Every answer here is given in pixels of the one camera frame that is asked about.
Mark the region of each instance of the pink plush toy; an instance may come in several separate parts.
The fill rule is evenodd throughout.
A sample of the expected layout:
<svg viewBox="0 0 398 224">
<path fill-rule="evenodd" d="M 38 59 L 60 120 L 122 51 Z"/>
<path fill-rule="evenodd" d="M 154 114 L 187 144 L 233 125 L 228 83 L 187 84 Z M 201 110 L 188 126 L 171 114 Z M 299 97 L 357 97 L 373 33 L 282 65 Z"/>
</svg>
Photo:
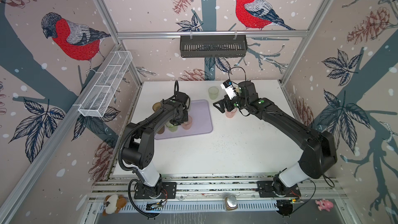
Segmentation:
<svg viewBox="0 0 398 224">
<path fill-rule="evenodd" d="M 320 201 L 315 200 L 315 203 L 319 205 L 319 211 L 321 211 L 322 209 L 326 209 L 326 211 L 330 212 L 330 209 L 333 207 L 333 203 L 326 199 L 322 199 Z"/>
</svg>

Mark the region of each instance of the black mounting plate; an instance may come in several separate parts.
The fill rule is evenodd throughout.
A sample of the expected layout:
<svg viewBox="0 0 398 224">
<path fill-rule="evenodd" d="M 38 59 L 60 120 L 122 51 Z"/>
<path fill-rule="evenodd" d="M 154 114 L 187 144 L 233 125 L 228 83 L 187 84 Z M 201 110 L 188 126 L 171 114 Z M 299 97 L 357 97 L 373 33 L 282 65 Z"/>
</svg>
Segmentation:
<svg viewBox="0 0 398 224">
<path fill-rule="evenodd" d="M 273 181 L 257 181 L 257 189 L 260 194 L 260 198 L 279 197 L 278 195 L 276 195 L 274 193 L 272 183 L 273 183 Z M 297 184 L 292 186 L 290 189 L 296 195 L 289 192 L 284 197 L 297 198 L 297 196 L 301 196 L 300 189 Z"/>
<path fill-rule="evenodd" d="M 176 189 L 177 183 L 176 182 L 163 182 L 162 189 L 166 190 L 167 192 L 167 199 L 175 199 L 176 198 Z M 134 194 L 134 199 L 152 199 L 151 197 L 147 196 L 144 192 L 144 186 L 138 185 L 137 190 Z M 166 199 L 166 196 L 162 192 L 157 199 Z"/>
</svg>

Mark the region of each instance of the bird wing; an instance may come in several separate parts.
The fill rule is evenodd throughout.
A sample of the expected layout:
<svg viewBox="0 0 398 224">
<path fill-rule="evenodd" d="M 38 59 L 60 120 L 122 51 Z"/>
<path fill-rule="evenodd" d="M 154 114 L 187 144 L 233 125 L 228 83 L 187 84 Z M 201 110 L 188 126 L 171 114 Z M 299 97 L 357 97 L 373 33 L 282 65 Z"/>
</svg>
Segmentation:
<svg viewBox="0 0 398 224">
<path fill-rule="evenodd" d="M 83 46 L 90 43 L 90 28 L 85 24 L 75 24 L 67 20 L 70 28 L 70 34 L 67 42 L 72 45 Z"/>
<path fill-rule="evenodd" d="M 246 3 L 244 7 L 252 16 L 259 18 L 262 18 L 272 10 L 272 5 L 265 0 L 254 0 Z"/>
</svg>

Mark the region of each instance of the white mesh basket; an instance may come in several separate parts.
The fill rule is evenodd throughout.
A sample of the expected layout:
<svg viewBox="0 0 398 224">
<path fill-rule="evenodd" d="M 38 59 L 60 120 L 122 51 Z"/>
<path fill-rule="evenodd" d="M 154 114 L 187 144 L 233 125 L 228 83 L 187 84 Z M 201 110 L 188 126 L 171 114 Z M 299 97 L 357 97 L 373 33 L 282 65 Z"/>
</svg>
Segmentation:
<svg viewBox="0 0 398 224">
<path fill-rule="evenodd" d="M 129 51 L 116 51 L 79 107 L 83 116 L 103 117 L 132 61 Z"/>
</svg>

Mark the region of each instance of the white tabletop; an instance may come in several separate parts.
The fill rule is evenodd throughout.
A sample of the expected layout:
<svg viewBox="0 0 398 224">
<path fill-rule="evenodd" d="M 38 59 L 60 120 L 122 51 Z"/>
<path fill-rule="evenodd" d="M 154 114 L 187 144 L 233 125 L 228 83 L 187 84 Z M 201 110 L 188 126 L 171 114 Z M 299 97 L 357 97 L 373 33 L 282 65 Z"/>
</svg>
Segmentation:
<svg viewBox="0 0 398 224">
<path fill-rule="evenodd" d="M 277 80 L 253 80 L 260 98 L 266 97 L 293 116 Z M 227 118 L 213 103 L 226 94 L 222 81 L 179 82 L 180 91 L 191 100 L 206 99 L 210 105 L 213 131 L 209 134 L 155 140 L 152 162 L 163 175 L 206 176 L 274 173 L 297 162 L 302 150 L 288 136 L 253 115 L 236 112 Z M 219 89 L 211 100 L 208 88 Z M 174 82 L 144 82 L 132 122 L 153 114 L 152 105 L 173 95 Z M 116 165 L 114 175 L 131 175 Z"/>
</svg>

